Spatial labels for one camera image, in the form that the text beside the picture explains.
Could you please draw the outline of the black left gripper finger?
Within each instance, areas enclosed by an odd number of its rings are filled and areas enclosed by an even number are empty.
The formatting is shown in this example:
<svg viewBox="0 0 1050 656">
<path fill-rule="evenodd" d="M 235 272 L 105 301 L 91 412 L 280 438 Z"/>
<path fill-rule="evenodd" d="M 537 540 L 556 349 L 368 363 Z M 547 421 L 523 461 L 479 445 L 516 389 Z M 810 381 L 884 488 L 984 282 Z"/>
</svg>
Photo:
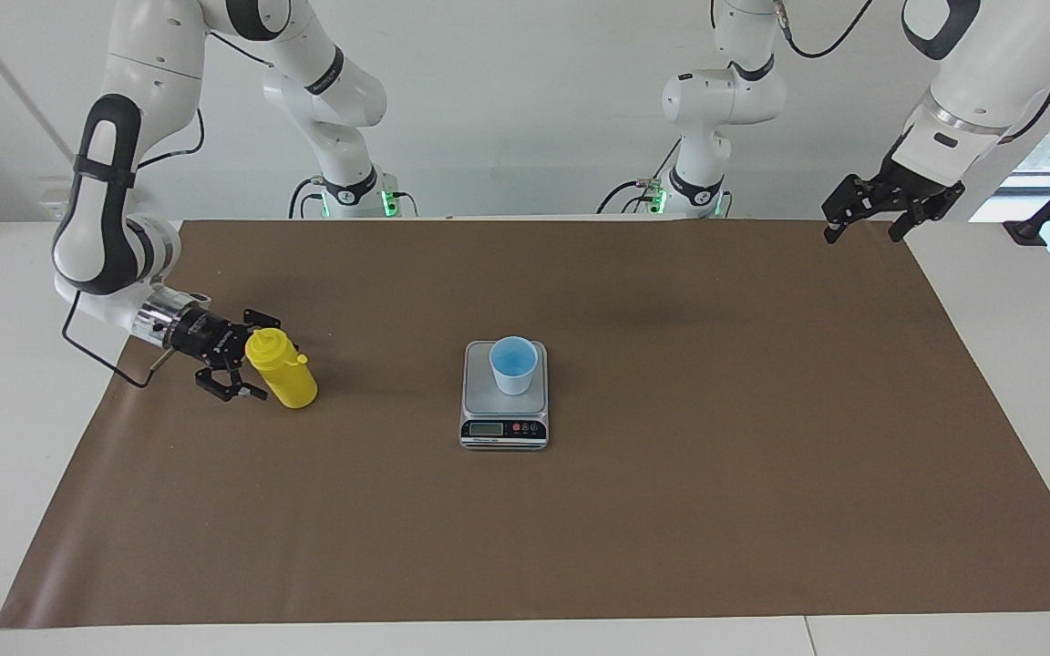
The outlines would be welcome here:
<svg viewBox="0 0 1050 656">
<path fill-rule="evenodd" d="M 928 209 L 927 200 L 910 200 L 905 205 L 904 211 L 897 220 L 894 220 L 888 228 L 888 236 L 892 242 L 901 242 L 912 230 L 927 221 L 932 216 L 932 210 Z"/>
<path fill-rule="evenodd" d="M 858 187 L 855 184 L 838 184 L 830 192 L 828 198 L 821 204 L 821 210 L 826 219 L 826 228 L 822 232 L 822 236 L 827 244 L 837 242 L 843 230 L 858 220 L 855 210 L 857 202 Z"/>
</svg>

